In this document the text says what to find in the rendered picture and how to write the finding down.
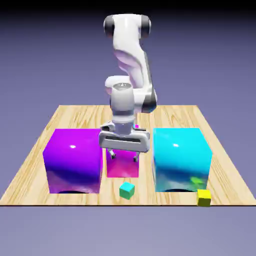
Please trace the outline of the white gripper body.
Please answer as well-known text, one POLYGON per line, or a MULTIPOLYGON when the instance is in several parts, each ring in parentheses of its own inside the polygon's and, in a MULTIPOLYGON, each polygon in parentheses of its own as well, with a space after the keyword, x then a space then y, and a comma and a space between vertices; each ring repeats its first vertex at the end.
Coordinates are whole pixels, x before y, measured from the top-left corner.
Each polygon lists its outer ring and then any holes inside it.
POLYGON ((150 149, 150 133, 141 130, 132 130, 128 135, 119 135, 110 131, 99 133, 101 148, 125 150, 146 153, 150 149))

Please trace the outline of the small teal cube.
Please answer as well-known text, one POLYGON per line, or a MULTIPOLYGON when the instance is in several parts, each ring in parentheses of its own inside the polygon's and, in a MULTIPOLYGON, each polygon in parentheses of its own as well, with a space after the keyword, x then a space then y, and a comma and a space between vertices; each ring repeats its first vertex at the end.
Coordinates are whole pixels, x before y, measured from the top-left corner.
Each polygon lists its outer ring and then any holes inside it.
POLYGON ((124 182, 119 187, 119 196, 129 200, 135 193, 135 185, 130 182, 124 182))

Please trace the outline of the small yellow cube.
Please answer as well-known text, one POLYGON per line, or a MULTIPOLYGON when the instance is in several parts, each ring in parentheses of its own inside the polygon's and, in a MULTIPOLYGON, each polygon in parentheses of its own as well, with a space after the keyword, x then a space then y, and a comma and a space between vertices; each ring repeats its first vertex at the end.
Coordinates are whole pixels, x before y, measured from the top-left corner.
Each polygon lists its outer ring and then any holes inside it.
POLYGON ((208 189, 197 190, 197 205, 199 207, 209 207, 211 205, 211 192, 208 189))

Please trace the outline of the large pink box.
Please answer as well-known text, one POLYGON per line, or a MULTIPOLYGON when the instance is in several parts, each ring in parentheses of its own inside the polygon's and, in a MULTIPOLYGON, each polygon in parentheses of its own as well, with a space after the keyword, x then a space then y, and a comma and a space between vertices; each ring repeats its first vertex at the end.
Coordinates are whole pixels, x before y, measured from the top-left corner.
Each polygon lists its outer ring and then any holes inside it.
POLYGON ((106 150, 106 176, 108 178, 138 178, 139 162, 134 161, 136 152, 114 149, 115 158, 106 150))

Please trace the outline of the large purple box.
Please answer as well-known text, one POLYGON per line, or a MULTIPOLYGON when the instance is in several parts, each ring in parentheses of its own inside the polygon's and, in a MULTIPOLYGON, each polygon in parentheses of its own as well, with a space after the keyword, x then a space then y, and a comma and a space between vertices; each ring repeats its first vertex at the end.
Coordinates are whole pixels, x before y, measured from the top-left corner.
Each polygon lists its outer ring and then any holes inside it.
POLYGON ((43 150, 51 194, 100 192, 103 151, 97 128, 57 128, 43 150))

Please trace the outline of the large cyan box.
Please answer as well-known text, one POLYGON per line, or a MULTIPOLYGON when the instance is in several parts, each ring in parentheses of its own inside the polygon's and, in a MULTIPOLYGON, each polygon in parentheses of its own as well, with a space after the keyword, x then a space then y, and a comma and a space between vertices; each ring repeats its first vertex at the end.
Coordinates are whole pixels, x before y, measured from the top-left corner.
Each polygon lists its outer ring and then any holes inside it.
POLYGON ((205 190, 212 156, 199 128, 154 128, 152 173, 155 191, 205 190))

